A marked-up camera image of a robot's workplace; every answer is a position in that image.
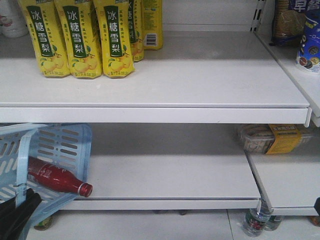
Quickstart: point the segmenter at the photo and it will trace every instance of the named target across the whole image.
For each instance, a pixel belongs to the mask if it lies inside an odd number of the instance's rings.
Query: blue package
[[[320,10],[307,11],[305,18],[296,65],[305,72],[320,74]]]

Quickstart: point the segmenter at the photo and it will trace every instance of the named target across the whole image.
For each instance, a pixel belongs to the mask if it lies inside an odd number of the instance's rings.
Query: red bottle
[[[80,181],[70,171],[29,156],[28,179],[52,190],[89,197],[93,186]]]

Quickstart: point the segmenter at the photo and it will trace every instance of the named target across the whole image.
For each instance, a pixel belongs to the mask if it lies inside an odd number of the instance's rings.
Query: packaged food
[[[19,0],[35,57],[47,78],[70,75],[66,43],[53,0]]]
[[[91,0],[54,0],[66,43],[70,72],[78,79],[102,75],[97,15]]]
[[[279,142],[272,128],[279,131]],[[261,154],[289,153],[310,141],[316,134],[316,127],[306,128],[301,124],[242,124],[237,130],[243,149]]]
[[[142,40],[142,0],[129,0],[128,26],[133,61],[139,62],[145,56]]]
[[[298,46],[305,25],[305,12],[319,7],[310,0],[276,0],[272,41],[278,46]]]
[[[128,0],[93,0],[102,44],[103,73],[124,78],[135,70],[129,38]]]
[[[143,46],[147,50],[163,47],[162,0],[142,0]]]
[[[305,16],[296,66],[304,72],[320,75],[320,10],[307,11]]]

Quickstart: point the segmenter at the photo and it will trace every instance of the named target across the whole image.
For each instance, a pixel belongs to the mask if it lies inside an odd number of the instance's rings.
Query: yellow drink bottle
[[[78,79],[102,74],[97,15],[91,0],[54,0],[62,24],[70,72]]]
[[[124,78],[135,70],[128,25],[128,0],[93,0],[102,44],[103,73]]]
[[[19,0],[35,58],[47,78],[70,75],[62,27],[53,0]]]

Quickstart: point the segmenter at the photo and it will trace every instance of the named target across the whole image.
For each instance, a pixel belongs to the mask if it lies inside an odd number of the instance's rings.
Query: green label
[[[109,47],[112,57],[122,57],[119,8],[117,6],[105,6],[104,12],[109,29]]]
[[[129,38],[130,38],[131,44],[134,44],[138,41],[136,36],[136,31],[135,31],[134,4],[135,4],[135,0],[129,0],[128,28],[129,28]]]
[[[54,53],[50,46],[48,34],[45,28],[43,16],[39,6],[27,6],[26,9],[32,19],[32,23],[38,38],[40,52],[43,57],[53,57]]]
[[[81,32],[79,8],[77,6],[64,6],[63,10],[69,26],[73,56],[76,58],[86,58],[87,53]]]

